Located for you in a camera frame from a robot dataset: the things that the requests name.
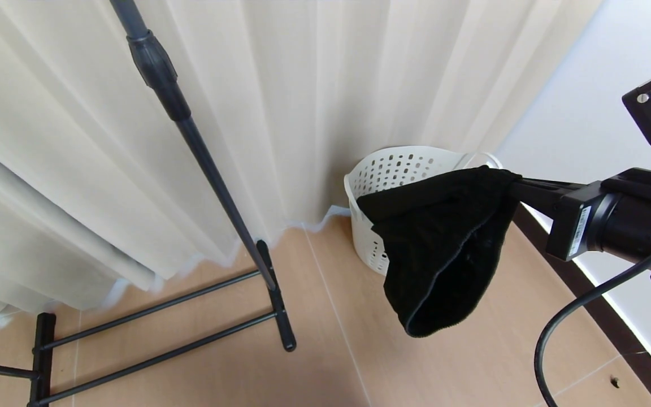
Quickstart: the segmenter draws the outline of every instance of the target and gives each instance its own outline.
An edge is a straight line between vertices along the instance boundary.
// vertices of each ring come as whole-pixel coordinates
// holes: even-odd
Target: clothes rack
[[[82,332],[58,340],[54,339],[54,326],[57,317],[54,314],[39,314],[37,316],[34,348],[32,350],[32,369],[26,370],[0,366],[0,375],[20,377],[31,381],[28,407],[47,407],[50,402],[64,399],[65,397],[72,396],[78,392],[86,391],[86,389],[91,389],[114,379],[118,379],[119,377],[135,373],[135,371],[140,371],[162,361],[174,358],[190,350],[214,342],[215,340],[232,335],[235,332],[260,324],[260,322],[268,321],[269,319],[276,320],[283,348],[286,351],[291,352],[295,350],[296,347],[295,335],[293,334],[286,313],[278,280],[276,280],[275,270],[268,252],[268,245],[261,240],[255,243],[250,232],[248,232],[248,229],[245,227],[245,222],[240,216],[240,212],[238,212],[237,206],[235,206],[235,202],[233,201],[232,196],[230,196],[228,188],[225,186],[225,182],[222,176],[220,176],[220,172],[218,171],[214,160],[212,160],[212,156],[207,150],[205,142],[202,141],[202,137],[192,119],[188,103],[177,84],[177,74],[172,66],[170,58],[165,52],[165,49],[157,41],[157,38],[155,38],[155,34],[147,29],[134,0],[110,0],[110,3],[114,8],[117,18],[119,18],[125,33],[127,34],[127,42],[129,43],[132,59],[134,64],[137,66],[140,75],[142,75],[142,79],[145,80],[147,86],[155,91],[155,94],[158,96],[160,102],[167,111],[168,116],[170,116],[170,119],[176,124],[179,132],[183,135],[189,149],[197,160],[197,164],[199,164],[199,167],[205,174],[207,181],[209,181],[210,186],[214,189],[215,195],[217,195],[225,213],[232,222],[238,237],[240,237],[240,240],[242,240],[249,255],[253,258],[257,269],[243,275],[235,276],[235,278],[230,278],[230,280],[199,289],[198,291],[185,294],[179,298],[174,298],[170,301],[127,315],[126,317],[106,322],[105,324],[101,324],[88,330],[83,330]],[[54,348],[57,346],[94,335],[98,332],[133,321],[167,307],[183,303],[184,301],[203,296],[204,294],[225,288],[231,284],[239,283],[240,281],[257,275],[262,276],[263,280],[266,281],[271,305],[273,306],[272,311],[266,312],[260,317],[255,317],[249,321],[242,322],[228,329],[196,340],[188,345],[171,350],[170,352],[163,353],[160,356],[155,356],[154,358],[147,359],[146,361],[137,363],[128,368],[116,371],[115,373],[106,374],[98,379],[93,379],[83,384],[79,384],[79,386],[74,386],[65,391],[51,394],[50,381],[52,353]]]

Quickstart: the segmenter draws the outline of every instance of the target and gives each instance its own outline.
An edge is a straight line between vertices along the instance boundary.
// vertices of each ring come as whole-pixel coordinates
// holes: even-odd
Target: floor
[[[532,352],[543,325],[574,298],[512,225],[501,263],[465,322],[426,339],[405,335],[383,296],[383,277],[351,245],[348,218],[318,233],[286,231],[271,250],[297,335],[282,350],[273,320],[178,358],[62,399],[53,407],[542,405]],[[243,253],[224,269],[204,263],[162,293],[129,289],[108,311],[57,309],[57,336],[93,327],[147,304],[252,268]],[[57,348],[53,386],[61,391],[145,360],[267,311],[260,278],[171,307]],[[0,330],[0,363],[31,368],[34,316],[18,313]],[[560,407],[649,407],[651,396],[589,315],[580,310],[553,335],[547,380]],[[610,384],[618,377],[619,388]],[[0,405],[26,405],[28,382],[0,377]]]

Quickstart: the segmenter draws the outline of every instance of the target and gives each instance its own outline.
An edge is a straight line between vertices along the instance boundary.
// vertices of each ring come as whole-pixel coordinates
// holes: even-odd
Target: robotic arm
[[[651,145],[651,80],[622,96],[622,102]],[[557,325],[581,306],[645,270],[651,270],[651,171],[632,168],[589,185],[522,179],[509,195],[554,220],[546,252],[568,261],[589,250],[635,263],[620,275],[579,296],[544,327],[534,354],[539,390],[558,407],[544,378],[546,343]]]

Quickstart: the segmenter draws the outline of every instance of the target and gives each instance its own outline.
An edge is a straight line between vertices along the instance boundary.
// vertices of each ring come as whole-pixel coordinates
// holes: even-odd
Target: black cable
[[[558,407],[549,392],[547,387],[546,379],[544,378],[544,350],[547,345],[547,340],[551,336],[552,332],[556,329],[557,325],[562,322],[566,317],[569,316],[572,312],[576,311],[581,306],[586,305],[595,298],[599,298],[602,294],[606,293],[610,289],[617,287],[618,285],[625,283],[639,273],[651,269],[651,255],[645,257],[639,263],[628,268],[626,271],[623,271],[620,275],[607,280],[606,282],[599,284],[595,288],[590,289],[585,294],[579,296],[574,301],[571,301],[568,306],[563,307],[544,327],[542,330],[542,335],[539,336],[537,341],[537,348],[534,352],[534,373],[537,376],[537,384],[539,384],[539,391],[542,392],[542,397],[546,402],[548,407]]]

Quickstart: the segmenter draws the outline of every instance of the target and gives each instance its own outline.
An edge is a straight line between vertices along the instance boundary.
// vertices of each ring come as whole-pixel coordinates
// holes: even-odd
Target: white wall
[[[651,169],[651,147],[620,98],[651,78],[651,1],[607,0],[528,113],[499,149],[525,177],[589,183]],[[594,283],[630,264],[605,253],[577,258]],[[608,300],[651,351],[649,273]]]

